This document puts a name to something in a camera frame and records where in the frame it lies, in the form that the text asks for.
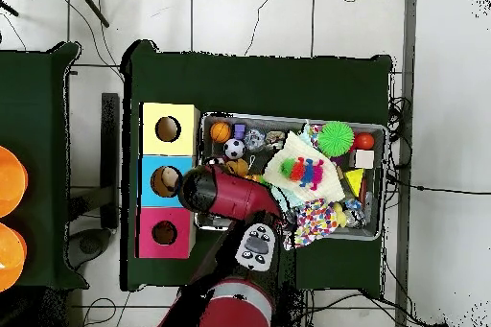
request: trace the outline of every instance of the dark green table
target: dark green table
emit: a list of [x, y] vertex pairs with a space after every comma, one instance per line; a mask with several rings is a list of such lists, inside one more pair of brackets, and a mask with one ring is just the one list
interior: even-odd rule
[[[140, 102], [195, 105], [228, 111], [318, 120], [387, 124], [389, 56], [350, 58], [238, 58], [161, 54], [134, 42], [121, 65], [126, 74], [121, 287], [189, 282], [220, 232], [199, 230], [188, 260], [137, 259], [134, 228]], [[382, 238], [372, 242], [324, 239], [297, 251], [299, 289], [365, 289], [380, 296]], [[285, 256], [291, 260], [292, 251]]]
[[28, 247], [16, 285], [87, 288], [65, 263], [68, 231], [67, 73], [80, 45], [61, 43], [46, 53], [0, 51], [0, 145], [29, 173], [18, 207], [0, 219]]

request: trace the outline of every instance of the green spiky ball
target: green spiky ball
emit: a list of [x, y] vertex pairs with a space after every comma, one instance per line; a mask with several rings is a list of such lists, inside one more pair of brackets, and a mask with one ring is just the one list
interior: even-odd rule
[[339, 121], [327, 123], [317, 137], [320, 151], [329, 157], [347, 153], [354, 140], [353, 130], [347, 124]]

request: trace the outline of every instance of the orange bowl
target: orange bowl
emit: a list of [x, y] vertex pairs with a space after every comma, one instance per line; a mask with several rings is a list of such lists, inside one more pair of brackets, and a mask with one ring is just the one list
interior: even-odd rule
[[7, 290], [17, 282], [24, 268], [26, 256], [27, 245], [24, 238], [17, 231], [0, 223], [0, 261], [2, 261], [0, 268], [0, 292]]
[[17, 207], [26, 188], [27, 171], [12, 152], [0, 147], [0, 218]]
[[0, 270], [24, 264], [24, 247], [15, 231], [0, 223]]

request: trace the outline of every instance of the yellow toy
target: yellow toy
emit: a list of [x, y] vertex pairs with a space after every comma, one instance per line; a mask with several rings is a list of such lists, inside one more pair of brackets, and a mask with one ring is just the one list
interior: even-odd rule
[[228, 161], [225, 166], [228, 171], [233, 175], [244, 177], [249, 172], [249, 166], [247, 165], [247, 162], [245, 162], [243, 159]]
[[358, 197], [360, 195], [360, 188], [362, 187], [363, 169], [346, 172], [344, 173], [344, 177], [346, 177], [346, 181], [353, 194]]
[[338, 221], [338, 224], [341, 227], [345, 227], [348, 219], [346, 218], [346, 215], [342, 211], [342, 206], [339, 203], [334, 203], [333, 209], [336, 212], [336, 219]]

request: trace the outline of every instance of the white cloth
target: white cloth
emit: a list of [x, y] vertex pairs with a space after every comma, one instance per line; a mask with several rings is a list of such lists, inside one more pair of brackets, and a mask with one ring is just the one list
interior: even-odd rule
[[[293, 158], [295, 161], [298, 156], [304, 159], [312, 159], [314, 165], [317, 165], [319, 159], [324, 161], [322, 165], [322, 181], [317, 185], [315, 191], [311, 190], [311, 186], [300, 187], [300, 182], [295, 182], [284, 177], [281, 172], [281, 164], [287, 158]], [[301, 200], [310, 201], [314, 199], [326, 199], [327, 202], [339, 201], [344, 198], [341, 184], [339, 182], [338, 173], [335, 165], [328, 157], [317, 151], [314, 147], [305, 144], [298, 136], [290, 131], [285, 141], [283, 150], [280, 150], [271, 159], [265, 168], [263, 178], [266, 182], [288, 189]]]

